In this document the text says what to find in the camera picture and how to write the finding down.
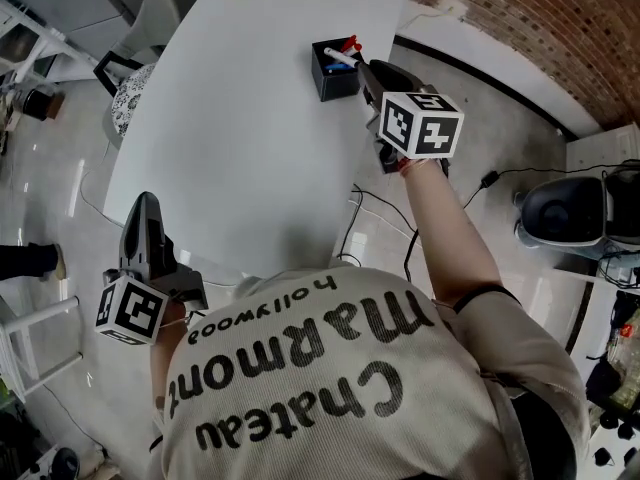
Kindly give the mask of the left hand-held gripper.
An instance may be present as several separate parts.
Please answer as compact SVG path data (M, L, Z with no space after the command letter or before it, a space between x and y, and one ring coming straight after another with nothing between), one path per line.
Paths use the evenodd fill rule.
M136 198L122 230L118 267L106 270L103 281L95 331L127 345L153 344L171 301L208 308L201 274L175 260L152 193Z

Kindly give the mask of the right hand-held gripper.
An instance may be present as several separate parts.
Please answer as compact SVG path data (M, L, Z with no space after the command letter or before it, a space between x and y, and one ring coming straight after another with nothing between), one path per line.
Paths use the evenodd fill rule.
M415 85L411 73L386 61L359 62L356 69L365 101L374 107L367 130L385 174L397 172L403 159L453 157L464 113L449 96L426 87L383 93L383 86Z

